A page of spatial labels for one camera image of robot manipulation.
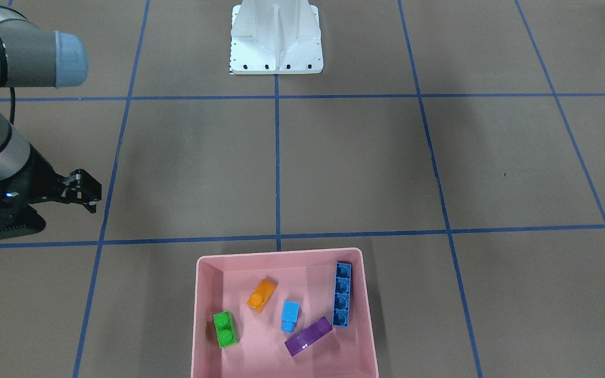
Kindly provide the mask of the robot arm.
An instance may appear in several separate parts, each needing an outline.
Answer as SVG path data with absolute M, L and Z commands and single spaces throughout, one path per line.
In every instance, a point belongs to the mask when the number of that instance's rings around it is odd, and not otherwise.
M 0 217 L 13 218 L 38 203 L 79 204 L 96 212 L 101 184 L 84 170 L 58 174 L 14 126 L 17 89 L 74 88 L 86 81 L 88 70 L 79 37 L 41 29 L 0 3 Z

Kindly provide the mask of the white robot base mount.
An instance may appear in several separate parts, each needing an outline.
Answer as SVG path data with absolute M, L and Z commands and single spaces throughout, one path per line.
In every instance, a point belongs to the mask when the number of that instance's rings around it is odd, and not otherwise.
M 308 1 L 242 1 L 231 16 L 230 74 L 307 75 L 324 70 L 317 6 Z

